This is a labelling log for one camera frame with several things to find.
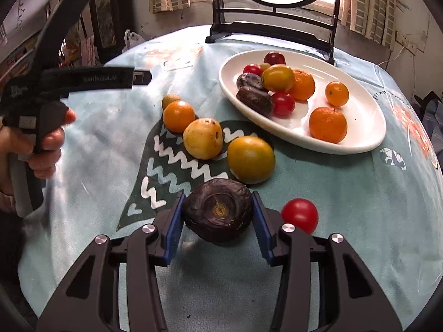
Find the white plate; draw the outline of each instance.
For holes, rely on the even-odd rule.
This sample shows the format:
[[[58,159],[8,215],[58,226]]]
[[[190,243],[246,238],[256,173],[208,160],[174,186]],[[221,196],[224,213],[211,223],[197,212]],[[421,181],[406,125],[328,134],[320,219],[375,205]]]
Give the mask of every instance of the white plate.
[[[295,145],[327,154],[349,155],[370,151],[381,144],[386,135],[386,121],[382,110],[367,90],[351,76],[320,59],[301,53],[282,51],[286,64],[311,73],[315,80],[315,93],[307,103],[296,102],[288,118],[271,120],[244,105],[236,98],[236,81],[248,64],[261,64],[271,50],[254,50],[236,54],[221,66],[218,78],[223,92],[239,111],[256,125]],[[349,89],[349,101],[341,107],[348,123],[348,133],[338,144],[317,140],[309,133],[311,112],[329,106],[325,87],[331,81],[340,81]]]

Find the white plastic bag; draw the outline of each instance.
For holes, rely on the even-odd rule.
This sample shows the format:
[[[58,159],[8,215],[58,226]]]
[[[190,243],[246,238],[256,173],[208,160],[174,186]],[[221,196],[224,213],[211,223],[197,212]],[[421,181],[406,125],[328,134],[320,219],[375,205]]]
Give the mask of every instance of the white plastic bag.
[[[141,37],[139,34],[135,32],[131,32],[130,30],[126,30],[125,32],[125,47],[121,52],[128,51],[130,48],[133,48],[137,45],[142,44],[143,42],[146,42],[143,37]]]

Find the blue gripper pad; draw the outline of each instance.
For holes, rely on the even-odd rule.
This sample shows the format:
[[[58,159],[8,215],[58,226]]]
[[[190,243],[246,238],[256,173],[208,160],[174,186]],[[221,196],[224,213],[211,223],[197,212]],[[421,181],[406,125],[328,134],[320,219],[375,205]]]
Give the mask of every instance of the blue gripper pad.
[[[258,245],[260,246],[261,255],[266,259],[267,263],[273,266],[275,256],[272,251],[272,239],[269,232],[269,228],[263,217],[261,210],[261,203],[258,201],[255,193],[252,194],[254,215],[252,223],[255,229],[255,235],[257,236]]]
[[[172,207],[175,208],[175,210],[173,211],[171,225],[166,234],[165,253],[163,257],[166,266],[169,266],[172,259],[176,256],[177,248],[179,246],[180,236],[183,229],[182,204],[185,199],[186,195],[183,193],[180,196],[178,203],[174,204]]]

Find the light blue tablecloth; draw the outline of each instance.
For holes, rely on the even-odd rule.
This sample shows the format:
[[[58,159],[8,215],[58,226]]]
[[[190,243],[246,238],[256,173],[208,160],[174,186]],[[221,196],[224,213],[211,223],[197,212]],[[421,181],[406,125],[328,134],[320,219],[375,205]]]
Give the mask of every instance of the light blue tablecloth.
[[[442,277],[443,179],[426,133],[394,80],[374,64],[335,50],[336,66],[379,103],[387,135],[380,147],[364,154],[312,152],[247,121],[224,97],[218,70],[228,57],[247,50],[278,46],[314,56],[318,52],[247,35],[205,44],[208,32],[208,26],[186,28],[109,63],[146,68],[155,56],[157,62],[168,60],[151,69],[147,87],[72,94],[67,100],[78,120],[66,129],[63,157],[48,184],[45,205],[26,219],[19,276],[34,311],[41,314],[94,236],[128,235],[154,217],[155,208],[170,207],[177,191],[189,193],[210,177],[229,175],[225,159],[204,167],[179,153],[184,151],[181,138],[161,122],[162,96],[178,93],[198,116],[216,118],[225,139],[255,132],[273,144],[275,174],[256,188],[265,205],[280,210],[295,197],[314,202],[320,213],[315,234],[344,234],[406,328]],[[191,67],[174,69],[187,60]],[[206,243],[184,228],[176,259],[157,273],[170,332],[268,331],[280,271],[262,259],[252,228],[231,248]],[[120,319],[128,329],[124,268],[121,277]],[[312,283],[312,328],[317,286]]]

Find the white power cord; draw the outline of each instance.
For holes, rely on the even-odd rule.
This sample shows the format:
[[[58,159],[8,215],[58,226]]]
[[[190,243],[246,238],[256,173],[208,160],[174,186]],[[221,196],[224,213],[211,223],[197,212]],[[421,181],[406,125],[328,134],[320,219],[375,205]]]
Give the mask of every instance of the white power cord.
[[[405,47],[403,46],[402,49],[400,50],[400,52],[398,53],[398,55],[396,57],[394,57],[393,59],[389,59],[387,61],[383,61],[383,62],[379,63],[377,66],[380,66],[382,64],[385,64],[386,62],[391,62],[391,61],[394,61],[394,60],[398,59],[400,54],[403,52],[404,49],[405,49]]]

